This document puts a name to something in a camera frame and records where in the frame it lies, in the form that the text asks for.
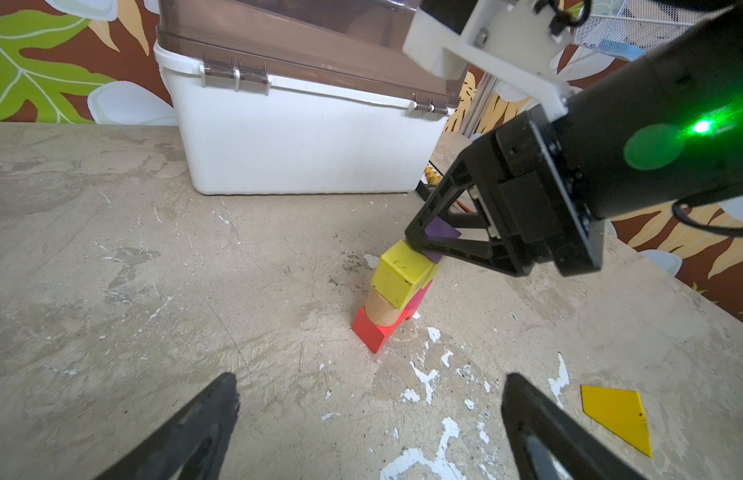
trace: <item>metal rod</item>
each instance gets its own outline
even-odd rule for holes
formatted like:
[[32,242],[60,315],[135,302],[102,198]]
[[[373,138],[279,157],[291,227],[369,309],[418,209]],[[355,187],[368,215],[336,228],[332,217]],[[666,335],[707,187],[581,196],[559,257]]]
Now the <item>metal rod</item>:
[[693,27],[696,25],[695,23],[685,23],[685,22],[673,22],[672,20],[654,20],[651,18],[631,18],[631,17],[616,17],[614,15],[598,15],[598,14],[590,14],[591,18],[608,18],[609,20],[626,20],[628,22],[644,22],[644,23],[653,23],[653,24],[660,24],[660,25],[672,25],[674,27]]
[[483,73],[481,81],[478,82],[478,86],[475,89],[475,95],[473,96],[473,103],[467,109],[465,118],[462,120],[460,127],[460,133],[465,137],[470,136],[475,132],[478,124],[481,122],[483,111],[486,109],[486,104],[489,103],[491,92],[494,90],[494,85],[497,82],[497,78],[488,72]]

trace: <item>stacked blocks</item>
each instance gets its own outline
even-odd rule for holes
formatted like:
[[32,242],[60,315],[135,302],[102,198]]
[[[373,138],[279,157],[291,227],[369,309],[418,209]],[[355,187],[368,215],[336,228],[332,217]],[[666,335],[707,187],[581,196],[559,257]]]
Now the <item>stacked blocks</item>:
[[411,302],[406,305],[406,308],[403,311],[393,310],[397,313],[397,318],[395,323],[390,326],[383,326],[373,322],[369,319],[366,313],[366,307],[362,306],[356,315],[356,321],[353,322],[353,331],[356,332],[358,338],[364,341],[372,353],[379,353],[398,326],[401,325],[404,320],[410,320],[415,312],[417,312],[417,308],[419,308],[422,303],[424,294],[427,293],[427,289],[430,288],[430,285],[431,284],[428,283],[427,286],[420,289],[417,295],[411,299]]
[[411,249],[405,240],[393,245],[380,258],[371,286],[398,310],[424,285],[435,264],[425,255]]
[[[440,238],[460,236],[457,229],[438,217],[425,228],[425,234]],[[420,254],[404,240],[382,255],[371,279],[374,288],[353,323],[353,331],[372,353],[379,353],[395,329],[417,312],[441,269],[442,259],[441,254]]]

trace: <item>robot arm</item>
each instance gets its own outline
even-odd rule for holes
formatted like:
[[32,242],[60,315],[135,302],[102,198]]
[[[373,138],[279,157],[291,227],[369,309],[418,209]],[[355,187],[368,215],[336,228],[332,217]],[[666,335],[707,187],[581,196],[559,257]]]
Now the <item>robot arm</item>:
[[[670,200],[686,224],[743,236],[682,210],[743,195],[743,1],[574,96],[544,74],[569,43],[551,4],[425,0],[416,12],[405,52],[421,66],[450,78],[469,61],[540,105],[457,156],[407,227],[409,243],[513,276],[547,261],[562,275],[583,274],[601,267],[603,220]],[[507,38],[511,24],[526,34]],[[533,48],[508,54],[511,40]],[[464,191],[474,214],[450,211]],[[429,236],[435,216],[483,228],[488,241]]]

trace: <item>metal hinge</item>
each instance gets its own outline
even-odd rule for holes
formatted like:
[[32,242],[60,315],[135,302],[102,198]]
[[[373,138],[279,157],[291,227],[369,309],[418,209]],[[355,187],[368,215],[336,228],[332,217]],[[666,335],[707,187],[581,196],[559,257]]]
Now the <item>metal hinge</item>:
[[426,102],[417,100],[417,97],[415,96],[415,99],[412,101],[411,107],[409,107],[408,112],[411,113],[413,110],[417,111],[424,111],[428,113],[435,113],[435,114],[441,114],[441,115],[449,115],[449,108],[444,105],[436,105],[433,103],[432,98],[428,99]]
[[231,78],[233,88],[239,91],[241,82],[252,82],[265,85],[265,95],[270,92],[270,80],[264,70],[252,70],[251,68],[242,67],[241,63],[233,64],[217,62],[216,60],[204,60],[200,65],[201,86],[206,86],[206,75],[220,78]]

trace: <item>yellow block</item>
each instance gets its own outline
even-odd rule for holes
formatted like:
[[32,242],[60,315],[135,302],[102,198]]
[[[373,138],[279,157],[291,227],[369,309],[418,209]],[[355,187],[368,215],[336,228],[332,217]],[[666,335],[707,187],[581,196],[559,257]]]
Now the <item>yellow block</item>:
[[430,259],[401,240],[380,258],[371,286],[396,309],[404,310],[423,286],[433,266]]
[[646,412],[638,392],[583,385],[582,409],[625,442],[652,456]]

